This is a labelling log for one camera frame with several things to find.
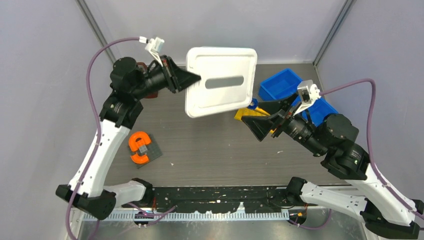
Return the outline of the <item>white plastic bin lid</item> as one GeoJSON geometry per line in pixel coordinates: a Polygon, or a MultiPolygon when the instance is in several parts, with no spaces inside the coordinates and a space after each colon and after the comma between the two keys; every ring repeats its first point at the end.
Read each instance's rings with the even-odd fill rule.
{"type": "Polygon", "coordinates": [[[257,59],[253,48],[191,48],[186,70],[200,81],[185,91],[185,113],[199,118],[247,107],[253,99],[257,59]]]}

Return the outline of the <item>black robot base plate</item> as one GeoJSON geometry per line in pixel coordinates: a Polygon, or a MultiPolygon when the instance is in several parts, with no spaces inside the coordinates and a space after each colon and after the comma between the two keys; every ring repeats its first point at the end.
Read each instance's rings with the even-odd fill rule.
{"type": "Polygon", "coordinates": [[[308,206],[291,201],[281,186],[152,186],[149,185],[143,200],[123,203],[123,208],[142,209],[153,214],[170,216],[172,213],[205,218],[211,215],[289,213],[289,221],[306,222],[308,206]]]}

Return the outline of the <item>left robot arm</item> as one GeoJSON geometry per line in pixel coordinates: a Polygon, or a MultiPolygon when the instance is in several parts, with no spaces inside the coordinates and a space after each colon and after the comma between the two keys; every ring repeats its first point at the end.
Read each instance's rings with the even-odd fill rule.
{"type": "Polygon", "coordinates": [[[181,92],[201,77],[162,55],[143,69],[131,57],[118,59],[110,73],[111,94],[99,113],[99,127],[75,176],[56,189],[56,195],[98,220],[128,203],[148,207],[154,199],[151,183],[140,178],[106,186],[105,179],[116,153],[143,110],[141,100],[162,89],[181,92]]]}

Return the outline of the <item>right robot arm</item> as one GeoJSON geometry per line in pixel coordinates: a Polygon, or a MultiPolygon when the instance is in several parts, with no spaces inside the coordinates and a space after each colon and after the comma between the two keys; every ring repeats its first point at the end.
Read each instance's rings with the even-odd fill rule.
{"type": "Polygon", "coordinates": [[[244,115],[241,120],[262,141],[268,134],[276,138],[287,134],[315,157],[323,157],[321,165],[335,177],[356,187],[361,196],[346,195],[319,187],[300,177],[287,185],[285,198],[291,205],[321,205],[363,223],[372,233],[387,239],[416,240],[420,226],[416,214],[422,214],[421,200],[394,196],[394,189],[372,165],[371,157],[356,144],[358,129],[339,113],[328,114],[320,125],[304,118],[320,96],[317,93],[274,101],[263,101],[258,107],[266,116],[244,115]]]}

